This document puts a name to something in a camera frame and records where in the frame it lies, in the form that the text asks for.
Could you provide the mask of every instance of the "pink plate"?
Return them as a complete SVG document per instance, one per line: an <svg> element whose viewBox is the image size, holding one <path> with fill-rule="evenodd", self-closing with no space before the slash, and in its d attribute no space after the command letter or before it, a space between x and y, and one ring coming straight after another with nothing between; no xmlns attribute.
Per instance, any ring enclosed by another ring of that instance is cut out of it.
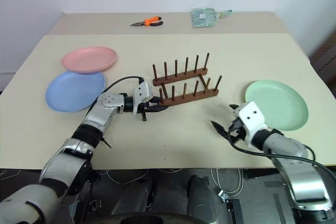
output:
<svg viewBox="0 0 336 224"><path fill-rule="evenodd" d="M84 47L66 54L62 65L77 73L94 73L111 67L117 54L108 47Z"/></svg>

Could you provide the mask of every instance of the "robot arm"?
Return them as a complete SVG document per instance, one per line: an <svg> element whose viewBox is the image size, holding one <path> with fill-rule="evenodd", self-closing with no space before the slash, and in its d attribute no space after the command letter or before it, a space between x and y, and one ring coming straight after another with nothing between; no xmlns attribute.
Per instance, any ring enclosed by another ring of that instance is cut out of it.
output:
<svg viewBox="0 0 336 224"><path fill-rule="evenodd" d="M109 92L99 95L72 137L45 165L39 183L20 189L0 203L0 223L49 223L65 196L79 193L92 174L90 161L114 115L144 115L167 108L149 107L149 102L157 99L146 82L139 82L134 97Z"/></svg>
<svg viewBox="0 0 336 224"><path fill-rule="evenodd" d="M262 112L254 102L230 106L234 109L236 119L229 127L229 132L212 122L218 133L231 141L231 144L243 139L248 147L254 146L265 154L280 156L270 159L287 185L291 207L299 219L309 221L333 219L335 216L333 204L315 167L302 159L281 158L281 155L307 158L306 147L299 141L285 137L277 130L269 131ZM231 132L236 132L237 135L231 136Z"/></svg>

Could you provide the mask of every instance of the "blue plate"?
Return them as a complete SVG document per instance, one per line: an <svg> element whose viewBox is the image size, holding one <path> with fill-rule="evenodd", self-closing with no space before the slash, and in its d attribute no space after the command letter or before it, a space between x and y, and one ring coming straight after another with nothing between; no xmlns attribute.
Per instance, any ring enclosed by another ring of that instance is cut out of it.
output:
<svg viewBox="0 0 336 224"><path fill-rule="evenodd" d="M46 101L50 108L59 112L75 112L91 105L105 88L105 78L101 72L59 75L49 85Z"/></svg>

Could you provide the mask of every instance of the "green plate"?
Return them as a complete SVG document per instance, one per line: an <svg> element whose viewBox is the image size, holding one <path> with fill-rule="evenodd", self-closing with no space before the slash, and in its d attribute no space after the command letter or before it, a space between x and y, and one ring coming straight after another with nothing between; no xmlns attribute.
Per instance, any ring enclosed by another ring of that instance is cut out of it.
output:
<svg viewBox="0 0 336 224"><path fill-rule="evenodd" d="M246 90L245 100L254 101L265 116L265 123L283 131L294 131L308 120L303 98L291 87L278 81L262 80Z"/></svg>

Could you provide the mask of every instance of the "white tabletop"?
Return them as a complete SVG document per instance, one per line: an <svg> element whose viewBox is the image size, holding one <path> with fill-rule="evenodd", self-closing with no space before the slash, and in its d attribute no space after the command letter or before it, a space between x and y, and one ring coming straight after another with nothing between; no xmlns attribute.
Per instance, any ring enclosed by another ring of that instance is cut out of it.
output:
<svg viewBox="0 0 336 224"><path fill-rule="evenodd" d="M80 124L86 111L53 111L45 102L45 92L65 71L61 58L86 46L106 46L118 53L115 65L103 72L107 83L128 75L151 81L152 64L160 76L164 61L173 73L175 59L183 71L185 57L192 68L196 54L201 66L207 52L210 86L219 75L224 77L217 97L148 114L147 122L139 114L116 115L105 135L113 148L98 145L92 160L95 169L272 166L267 158L232 149L210 123L228 127L234 119L228 105L244 102L247 86L261 79L283 82L301 94L309 119L304 127L285 135L311 146L317 161L336 164L336 101L289 34L48 35L0 96L0 167L41 169ZM186 81L188 92L195 81ZM175 83L176 95L183 83ZM131 94L134 86L135 82L125 81L113 92ZM171 84L167 87L170 94Z"/></svg>

